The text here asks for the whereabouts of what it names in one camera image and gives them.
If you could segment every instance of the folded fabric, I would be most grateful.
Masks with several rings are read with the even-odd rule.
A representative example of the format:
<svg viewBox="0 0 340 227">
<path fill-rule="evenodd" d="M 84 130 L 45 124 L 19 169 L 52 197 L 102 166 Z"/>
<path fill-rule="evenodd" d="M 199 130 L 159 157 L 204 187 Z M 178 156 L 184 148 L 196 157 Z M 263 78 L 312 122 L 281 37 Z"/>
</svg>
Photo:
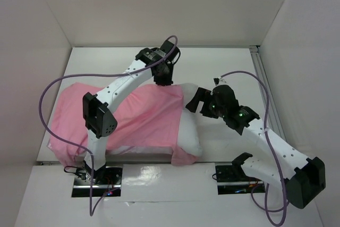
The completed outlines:
<svg viewBox="0 0 340 227">
<path fill-rule="evenodd" d="M 87 146 L 87 132 L 82 118 L 82 97 L 85 93 L 95 94 L 101 88 L 75 83 L 64 89 L 57 101 L 51 129 L 69 141 Z M 118 121 L 116 130 L 108 138 L 107 151 L 131 147 L 172 148 L 173 165 L 194 163 L 202 153 L 199 146 L 194 119 L 188 118 L 187 110 L 183 110 L 183 90 L 179 85 L 161 87 L 144 85 L 138 87 L 119 105 L 114 116 Z M 180 136 L 183 138 L 180 147 Z M 50 138 L 48 147 L 64 165 L 74 165 L 75 157 L 84 150 L 64 143 L 54 137 Z"/>
</svg>

